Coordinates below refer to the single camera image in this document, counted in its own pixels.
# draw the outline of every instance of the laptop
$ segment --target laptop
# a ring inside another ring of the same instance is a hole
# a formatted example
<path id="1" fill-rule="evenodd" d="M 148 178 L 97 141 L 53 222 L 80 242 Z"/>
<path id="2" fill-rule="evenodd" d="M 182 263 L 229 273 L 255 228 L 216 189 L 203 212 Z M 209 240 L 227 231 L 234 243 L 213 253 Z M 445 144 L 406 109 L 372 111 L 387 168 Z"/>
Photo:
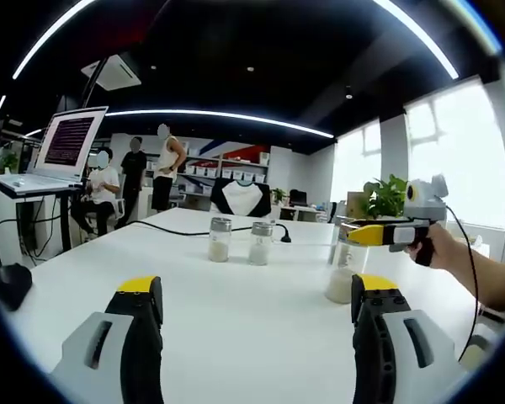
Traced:
<path id="1" fill-rule="evenodd" d="M 0 184 L 18 196 L 80 186 L 90 147 L 108 108 L 54 114 L 29 173 L 2 174 Z"/>

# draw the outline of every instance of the potted plant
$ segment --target potted plant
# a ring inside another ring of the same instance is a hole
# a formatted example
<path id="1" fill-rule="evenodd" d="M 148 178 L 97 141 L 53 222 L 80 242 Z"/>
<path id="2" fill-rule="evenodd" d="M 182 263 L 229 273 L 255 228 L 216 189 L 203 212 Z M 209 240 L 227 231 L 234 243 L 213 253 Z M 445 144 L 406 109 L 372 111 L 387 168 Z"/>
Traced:
<path id="1" fill-rule="evenodd" d="M 364 185 L 363 212 L 371 219 L 378 217 L 399 217 L 404 212 L 407 181 L 389 176 L 389 182 L 381 179 Z"/>
<path id="2" fill-rule="evenodd" d="M 286 193 L 280 188 L 275 188 L 271 190 L 271 194 L 273 195 L 273 203 L 274 205 L 282 206 L 283 199 L 286 198 Z"/>
<path id="3" fill-rule="evenodd" d="M 9 171 L 15 171 L 19 164 L 19 158 L 13 152 L 10 152 L 2 158 L 2 165 L 4 171 L 7 173 Z"/>

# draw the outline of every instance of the laptop screen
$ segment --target laptop screen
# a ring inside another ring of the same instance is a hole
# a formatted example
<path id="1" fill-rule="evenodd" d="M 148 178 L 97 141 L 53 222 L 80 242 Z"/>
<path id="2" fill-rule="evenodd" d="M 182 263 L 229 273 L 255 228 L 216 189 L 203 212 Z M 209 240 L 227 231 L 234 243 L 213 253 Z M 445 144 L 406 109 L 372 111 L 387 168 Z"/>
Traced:
<path id="1" fill-rule="evenodd" d="M 90 147 L 108 107 L 76 109 L 50 120 L 35 162 L 35 173 L 80 180 Z"/>

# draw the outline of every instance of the man in white shirt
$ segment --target man in white shirt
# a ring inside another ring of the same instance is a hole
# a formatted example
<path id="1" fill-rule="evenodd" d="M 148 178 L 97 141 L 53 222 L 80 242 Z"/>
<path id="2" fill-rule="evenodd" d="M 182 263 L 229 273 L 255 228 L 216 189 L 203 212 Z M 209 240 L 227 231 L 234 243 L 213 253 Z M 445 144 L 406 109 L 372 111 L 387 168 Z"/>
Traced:
<path id="1" fill-rule="evenodd" d="M 109 165 L 112 160 L 112 150 L 102 147 L 97 156 L 98 169 L 88 176 L 86 190 L 89 200 L 76 202 L 71 207 L 71 216 L 78 225 L 93 236 L 92 227 L 86 222 L 86 214 L 95 212 L 98 223 L 98 236 L 107 233 L 107 219 L 114 213 L 116 194 L 120 191 L 118 172 Z"/>

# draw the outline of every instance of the ceiling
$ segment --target ceiling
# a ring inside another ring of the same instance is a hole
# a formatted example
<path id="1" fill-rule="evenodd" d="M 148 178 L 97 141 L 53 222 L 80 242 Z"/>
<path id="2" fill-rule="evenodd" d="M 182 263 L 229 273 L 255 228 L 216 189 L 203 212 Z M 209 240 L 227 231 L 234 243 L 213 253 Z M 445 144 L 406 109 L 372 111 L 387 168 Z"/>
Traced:
<path id="1" fill-rule="evenodd" d="M 393 2 L 436 41 L 460 79 L 481 72 L 485 54 L 440 2 Z M 452 84 L 428 48 L 372 0 L 98 0 L 12 81 L 26 52 L 75 2 L 5 3 L 10 4 L 0 4 L 0 16 L 8 21 L 8 35 L 0 35 L 0 97 L 8 98 L 1 118 L 23 122 L 21 133 L 44 127 L 62 95 L 81 98 L 87 82 L 82 67 L 121 52 L 138 66 L 142 84 L 112 92 L 96 86 L 90 106 L 249 114 L 335 136 L 378 116 L 399 114 L 403 104 Z M 348 85 L 351 100 L 345 98 Z M 98 135 L 155 135 L 163 121 L 178 136 L 284 146 L 305 154 L 334 142 L 273 125 L 193 115 L 109 117 Z"/>

